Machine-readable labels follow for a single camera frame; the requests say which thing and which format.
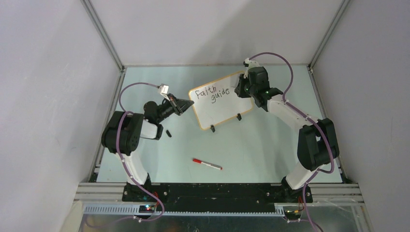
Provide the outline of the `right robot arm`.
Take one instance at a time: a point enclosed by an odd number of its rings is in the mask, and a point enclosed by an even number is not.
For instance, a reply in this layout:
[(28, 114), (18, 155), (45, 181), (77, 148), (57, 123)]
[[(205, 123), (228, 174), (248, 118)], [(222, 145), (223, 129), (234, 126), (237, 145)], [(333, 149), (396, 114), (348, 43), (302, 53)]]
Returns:
[(317, 173), (331, 174), (335, 171), (334, 160), (339, 156), (339, 148), (332, 120), (312, 117), (291, 104), (284, 92), (270, 86), (268, 72), (262, 66), (248, 67), (240, 74), (234, 91), (240, 98), (253, 98), (258, 108), (275, 115), (298, 133), (298, 162), (285, 176), (285, 186), (281, 189), (285, 201), (298, 199), (300, 188)]

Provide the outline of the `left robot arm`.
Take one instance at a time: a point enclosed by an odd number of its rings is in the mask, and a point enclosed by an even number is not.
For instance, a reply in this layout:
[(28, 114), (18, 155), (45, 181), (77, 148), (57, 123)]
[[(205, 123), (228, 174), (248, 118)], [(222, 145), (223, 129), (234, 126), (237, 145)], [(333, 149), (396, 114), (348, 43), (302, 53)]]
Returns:
[(163, 133), (161, 123), (173, 114), (182, 115), (193, 105), (192, 100), (167, 94), (160, 104), (146, 102), (143, 113), (115, 111), (105, 126), (101, 144), (117, 155), (127, 175), (127, 183), (136, 186), (134, 195), (139, 200), (148, 201), (153, 195), (153, 188), (145, 183), (149, 174), (137, 152), (140, 139), (159, 140)]

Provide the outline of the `white whiteboard yellow frame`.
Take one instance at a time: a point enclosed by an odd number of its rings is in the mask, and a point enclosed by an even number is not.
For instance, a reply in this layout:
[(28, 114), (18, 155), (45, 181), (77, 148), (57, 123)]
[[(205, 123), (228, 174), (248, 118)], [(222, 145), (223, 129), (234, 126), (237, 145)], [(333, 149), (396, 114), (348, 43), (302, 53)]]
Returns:
[(251, 98), (240, 98), (234, 92), (234, 84), (243, 73), (235, 72), (188, 92), (189, 99), (194, 102), (192, 107), (201, 130), (210, 129), (253, 109)]

